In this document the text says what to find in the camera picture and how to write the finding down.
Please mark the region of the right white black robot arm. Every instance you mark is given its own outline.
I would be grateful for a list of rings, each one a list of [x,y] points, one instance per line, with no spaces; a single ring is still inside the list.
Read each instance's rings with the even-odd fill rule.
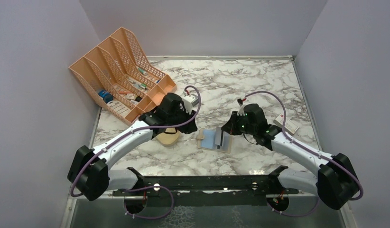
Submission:
[[[326,206],[339,210],[359,191],[357,175],[346,155],[331,155],[291,138],[279,126],[269,124],[257,104],[233,111],[222,131],[230,135],[249,134],[258,145],[281,153],[309,170],[309,173],[290,168],[279,171],[268,179],[268,189],[273,193],[301,190],[317,195]]]

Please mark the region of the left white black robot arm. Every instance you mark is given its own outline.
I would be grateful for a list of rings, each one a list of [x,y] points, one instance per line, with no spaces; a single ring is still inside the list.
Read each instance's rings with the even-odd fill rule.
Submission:
[[[197,131],[193,102],[190,97],[174,93],[165,95],[161,103],[141,114],[125,131],[94,148],[80,147],[67,175],[73,197],[84,195],[89,201],[108,190],[126,189],[131,195],[141,193],[143,182],[131,170],[111,170],[122,157],[139,145],[150,141],[167,128],[190,134]]]

